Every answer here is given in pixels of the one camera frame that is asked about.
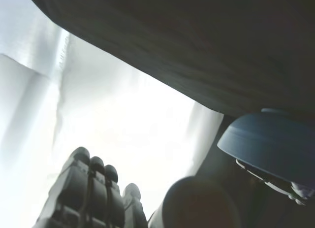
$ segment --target robotic hand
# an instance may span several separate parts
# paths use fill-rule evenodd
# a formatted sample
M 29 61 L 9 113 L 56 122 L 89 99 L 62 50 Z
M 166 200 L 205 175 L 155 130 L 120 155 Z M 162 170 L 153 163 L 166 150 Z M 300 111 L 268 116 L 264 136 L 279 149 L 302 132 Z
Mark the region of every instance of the robotic hand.
M 140 191 L 129 184 L 123 197 L 118 175 L 99 157 L 77 148 L 63 165 L 33 228 L 147 228 Z

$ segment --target dark brown surface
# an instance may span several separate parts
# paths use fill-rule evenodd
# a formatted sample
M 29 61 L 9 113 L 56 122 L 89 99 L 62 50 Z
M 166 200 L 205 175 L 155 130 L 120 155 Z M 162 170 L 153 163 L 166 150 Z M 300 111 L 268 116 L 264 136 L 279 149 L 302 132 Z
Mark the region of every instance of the dark brown surface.
M 55 23 L 224 114 L 315 114 L 314 0 L 34 0 Z

